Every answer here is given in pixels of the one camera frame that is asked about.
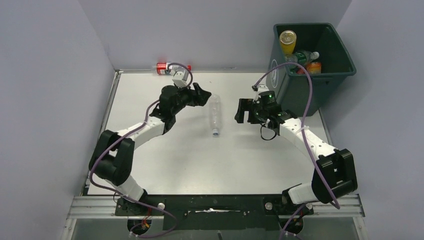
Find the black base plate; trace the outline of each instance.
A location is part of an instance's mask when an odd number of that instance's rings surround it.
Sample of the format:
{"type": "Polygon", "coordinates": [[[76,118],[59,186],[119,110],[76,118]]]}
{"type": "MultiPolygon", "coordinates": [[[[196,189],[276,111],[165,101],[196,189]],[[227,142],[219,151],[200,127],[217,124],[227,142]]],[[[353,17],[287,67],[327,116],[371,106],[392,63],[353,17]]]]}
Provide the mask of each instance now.
{"type": "MultiPolygon", "coordinates": [[[[280,229],[277,215],[291,215],[292,207],[285,207],[281,194],[263,195],[147,195],[143,203],[158,206],[178,220],[177,230],[243,230],[262,228],[267,231],[280,229]],[[273,204],[272,210],[265,203],[273,204]]],[[[145,216],[147,208],[122,198],[117,201],[116,216],[145,216]]],[[[152,216],[163,216],[152,210],[152,216]]],[[[164,215],[163,229],[174,226],[175,220],[164,215]]]]}

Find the yellow bottle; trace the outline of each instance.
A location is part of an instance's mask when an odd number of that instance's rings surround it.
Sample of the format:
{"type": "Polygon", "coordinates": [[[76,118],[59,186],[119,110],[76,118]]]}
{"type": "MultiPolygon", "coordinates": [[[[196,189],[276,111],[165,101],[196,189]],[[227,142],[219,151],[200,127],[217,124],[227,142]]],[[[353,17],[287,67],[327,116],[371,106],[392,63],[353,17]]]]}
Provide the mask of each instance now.
{"type": "Polygon", "coordinates": [[[296,46],[296,33],[292,30],[285,30],[279,35],[279,44],[285,55],[292,54],[296,46]]]}

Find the clear plastic bottle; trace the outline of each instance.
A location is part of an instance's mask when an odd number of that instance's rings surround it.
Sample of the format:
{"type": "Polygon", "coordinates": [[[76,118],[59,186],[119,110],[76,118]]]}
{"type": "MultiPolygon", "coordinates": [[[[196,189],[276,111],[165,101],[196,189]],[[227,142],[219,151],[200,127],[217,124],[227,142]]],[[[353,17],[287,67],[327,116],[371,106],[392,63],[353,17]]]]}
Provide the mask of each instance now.
{"type": "MultiPolygon", "coordinates": [[[[311,63],[312,61],[314,61],[315,59],[320,57],[320,53],[317,51],[314,52],[310,52],[310,51],[305,51],[305,50],[300,50],[297,51],[293,54],[290,55],[286,55],[285,56],[285,61],[286,62],[291,62],[291,63],[298,63],[302,66],[306,66],[307,64],[311,63]]],[[[291,64],[288,66],[289,69],[294,69],[296,68],[296,65],[291,64]]]]}
{"type": "Polygon", "coordinates": [[[212,94],[209,98],[209,118],[212,136],[218,137],[221,129],[221,99],[219,95],[212,94]]]}

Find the cable tie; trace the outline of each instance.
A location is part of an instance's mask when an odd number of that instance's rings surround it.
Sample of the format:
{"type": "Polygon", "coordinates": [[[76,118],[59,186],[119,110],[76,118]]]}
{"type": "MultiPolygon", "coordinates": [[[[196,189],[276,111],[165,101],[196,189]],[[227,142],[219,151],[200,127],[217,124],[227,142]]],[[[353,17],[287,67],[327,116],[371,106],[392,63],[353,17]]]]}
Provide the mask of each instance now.
{"type": "Polygon", "coordinates": [[[299,128],[299,130],[294,132],[294,134],[297,135],[298,133],[302,132],[302,130],[309,130],[309,126],[303,126],[303,127],[299,128]]]}

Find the orange can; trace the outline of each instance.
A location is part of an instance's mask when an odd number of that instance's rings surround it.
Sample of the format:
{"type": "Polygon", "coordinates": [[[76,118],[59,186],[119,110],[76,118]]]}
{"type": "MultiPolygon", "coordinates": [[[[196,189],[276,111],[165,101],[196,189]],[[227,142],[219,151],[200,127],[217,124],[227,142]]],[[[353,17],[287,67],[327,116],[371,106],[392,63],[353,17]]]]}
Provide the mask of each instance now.
{"type": "Polygon", "coordinates": [[[306,70],[310,74],[320,74],[321,73],[321,62],[311,62],[306,65],[306,70]]]}

